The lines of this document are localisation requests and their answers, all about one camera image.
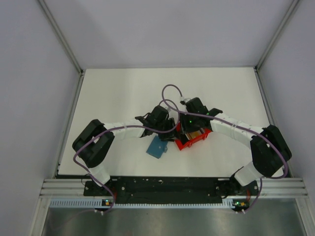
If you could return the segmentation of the red plastic bin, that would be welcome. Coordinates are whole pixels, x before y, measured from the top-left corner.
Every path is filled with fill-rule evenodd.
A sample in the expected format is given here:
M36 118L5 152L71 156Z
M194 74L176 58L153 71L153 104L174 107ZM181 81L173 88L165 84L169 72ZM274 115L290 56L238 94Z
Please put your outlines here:
M176 140L174 141L179 150L183 150L183 149L185 149L185 148L190 148L190 147L193 146L195 143L197 143L196 141L189 141L185 135L181 134L180 128L181 128L181 127L180 127L180 124L178 124L177 127L176 127L176 130L177 130L177 133L178 133L178 136L179 136L179 137L178 137L178 139L176 139ZM201 128L200 130L202 130L204 133L206 133L206 134L207 134L207 137L208 137L208 135L212 132L211 130L206 129L206 128L205 128L205 129Z

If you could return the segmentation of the blue leather card holder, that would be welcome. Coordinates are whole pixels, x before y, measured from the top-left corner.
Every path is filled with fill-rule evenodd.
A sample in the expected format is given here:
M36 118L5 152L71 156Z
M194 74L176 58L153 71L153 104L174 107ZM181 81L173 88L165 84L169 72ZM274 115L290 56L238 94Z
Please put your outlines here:
M168 141L162 141L158 136L155 136L146 153L156 159L160 159L167 152L167 145Z

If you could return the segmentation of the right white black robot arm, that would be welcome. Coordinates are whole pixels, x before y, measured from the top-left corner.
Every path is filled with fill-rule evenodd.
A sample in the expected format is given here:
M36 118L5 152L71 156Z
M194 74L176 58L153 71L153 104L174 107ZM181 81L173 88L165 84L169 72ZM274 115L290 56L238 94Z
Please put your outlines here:
M259 127L234 119L217 108L207 109L200 98L181 98L186 111L180 114L183 132L208 129L226 135L251 150L252 161L237 170L229 183L230 190L237 195L247 190L248 184L261 177L273 178L292 153L280 130L274 126Z

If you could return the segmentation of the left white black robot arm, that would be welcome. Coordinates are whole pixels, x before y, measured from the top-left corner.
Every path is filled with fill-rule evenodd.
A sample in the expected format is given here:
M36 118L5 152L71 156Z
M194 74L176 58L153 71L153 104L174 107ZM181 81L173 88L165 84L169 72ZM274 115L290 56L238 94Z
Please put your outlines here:
M153 133L157 133L163 141L170 141L176 137L176 126L177 122L169 116L169 110L157 105L144 116L127 122L102 123L93 119L75 139L72 148L92 175L95 190L106 195L111 191L112 184L103 163L114 141L143 138Z

